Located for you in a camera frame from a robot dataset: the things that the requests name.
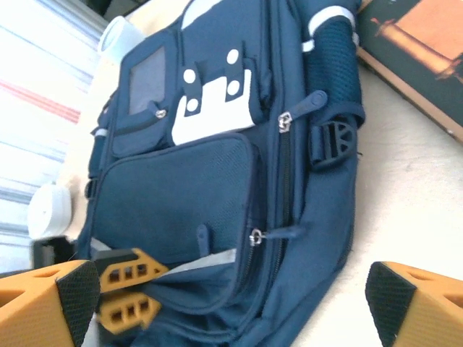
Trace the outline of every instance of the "white plastic cap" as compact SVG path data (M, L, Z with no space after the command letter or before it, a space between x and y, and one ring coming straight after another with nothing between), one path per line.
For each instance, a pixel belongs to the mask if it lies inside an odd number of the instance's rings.
M71 194L66 187L41 186L27 209L27 228L31 239L61 235L71 221Z
M114 18L106 27L98 43L98 53L116 64L135 46L145 40L145 35L123 16Z

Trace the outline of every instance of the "white trim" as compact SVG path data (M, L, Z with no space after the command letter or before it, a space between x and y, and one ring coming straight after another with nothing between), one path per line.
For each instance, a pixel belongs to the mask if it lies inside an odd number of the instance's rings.
M354 44L357 47L359 46L360 38L359 38L359 35L356 32L352 33L352 41L354 42ZM313 51L314 49L315 49L315 41L313 39L305 41L305 42L302 43L302 52L303 53L309 53L309 52Z
M313 51L314 48L315 48L315 41L313 39L302 43L303 53L311 52Z
M327 20L333 17L342 16L346 17L352 29L355 30L355 17L348 9L342 6L329 6L325 7L321 11L315 13L309 21L308 29L310 37L312 38L315 34L315 31Z
M352 41L354 41L355 45L358 47L359 44L360 44L359 34L357 34L356 32L353 32L352 33Z
M97 136L108 136L108 129L98 129L96 132L95 132L95 137Z
M104 244L100 240L97 240L97 239L95 239L93 237L90 240L90 247L92 247L97 252L99 252L99 251L110 251L111 250L110 246Z
M185 116L187 97L183 95L177 106L171 131L174 144L181 145L211 135L255 126L249 110L251 79L251 70L245 69L243 94L230 101L226 101L227 80L225 76L205 83L200 112L191 116Z
M174 267L172 270L164 273L161 277L171 275L173 273L183 273L184 271L190 271L195 269L201 269L203 267L211 267L217 265L231 264L237 257L237 249L228 249L226 251L210 254L206 257L202 257L192 262L187 262L183 265Z
M193 0L183 15L182 30L191 25L197 18L201 17L221 1L222 0Z

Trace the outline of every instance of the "black buckle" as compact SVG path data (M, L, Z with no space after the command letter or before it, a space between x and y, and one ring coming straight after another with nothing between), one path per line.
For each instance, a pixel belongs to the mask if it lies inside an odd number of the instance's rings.
M97 179L90 179L90 181L85 185L84 195L87 199L93 199L95 197L97 182Z
M329 121L310 130L310 165L322 171L356 153L357 131L348 123Z

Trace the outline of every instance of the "backpack pocket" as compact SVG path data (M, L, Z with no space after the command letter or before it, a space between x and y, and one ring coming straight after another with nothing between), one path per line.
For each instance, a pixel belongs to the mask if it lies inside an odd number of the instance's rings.
M124 57L112 142L115 157L168 147L169 105L176 89L177 57L177 42L168 30L145 39Z
M250 234L266 218L259 168L258 149L237 133L121 159L101 177L92 235L112 249L140 248L171 269L233 252L233 261L217 264L226 268L221 280L211 266L197 266L167 274L153 294L181 312L214 310L242 291L255 262Z

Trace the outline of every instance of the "strap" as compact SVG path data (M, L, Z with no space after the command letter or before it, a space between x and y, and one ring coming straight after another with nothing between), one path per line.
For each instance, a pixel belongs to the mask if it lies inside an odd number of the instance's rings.
M226 97L225 101L231 101L243 94L245 86L245 66L243 62L243 43L233 46L226 55Z
M201 83L199 69L195 63L184 67L183 91L187 97L187 109L185 116L192 116L201 111L201 100L203 99L203 85Z
M96 193L96 177L100 171L101 156L108 136L109 123L112 112L110 112L111 103L114 100L117 90L111 94L108 101L104 104L100 116L98 117L98 126L91 132L94 136L93 149L88 162L88 178L90 181L85 186L85 197L93 198Z
M200 257L207 257L211 253L211 230L206 224L201 224L197 227L196 237Z

